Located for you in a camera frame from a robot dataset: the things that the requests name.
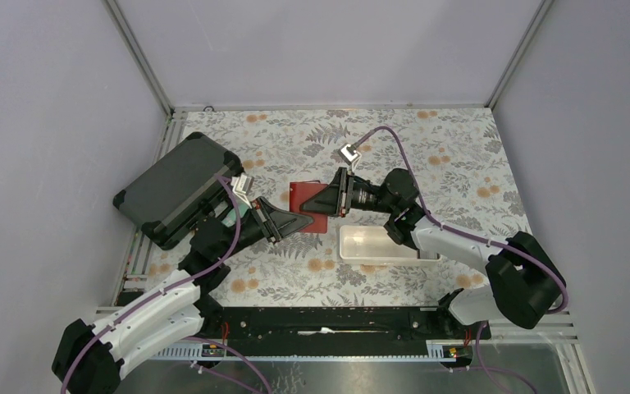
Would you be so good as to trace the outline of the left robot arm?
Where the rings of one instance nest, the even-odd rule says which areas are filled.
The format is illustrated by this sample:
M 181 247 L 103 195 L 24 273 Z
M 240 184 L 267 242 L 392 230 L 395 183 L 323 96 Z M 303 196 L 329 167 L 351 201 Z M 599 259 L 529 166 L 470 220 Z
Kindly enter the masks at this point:
M 311 225 L 301 213 L 262 197 L 240 212 L 236 199 L 220 216 L 197 221 L 190 252 L 177 269 L 126 307 L 87 324 L 69 324 L 52 362 L 62 393 L 113 393 L 137 366 L 160 350 L 199 334 L 225 331 L 225 312 L 210 293 L 227 276 L 226 260 L 267 240 L 283 240 Z

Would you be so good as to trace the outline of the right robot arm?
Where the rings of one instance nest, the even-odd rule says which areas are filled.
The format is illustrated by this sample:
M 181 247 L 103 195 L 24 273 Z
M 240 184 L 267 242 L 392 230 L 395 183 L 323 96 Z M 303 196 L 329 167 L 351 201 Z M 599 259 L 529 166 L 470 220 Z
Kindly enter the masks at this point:
M 418 254 L 438 254 L 483 273 L 488 283 L 444 296 L 437 325 L 457 338 L 470 324 L 506 318 L 520 328 L 534 328 L 546 314 L 562 310 L 566 283 L 536 238 L 524 231 L 496 240 L 465 227 L 431 219 L 421 205 L 410 171 L 395 168 L 375 186 L 345 167 L 322 190 L 298 205 L 303 213 L 344 217 L 357 209 L 386 213 L 391 241 Z

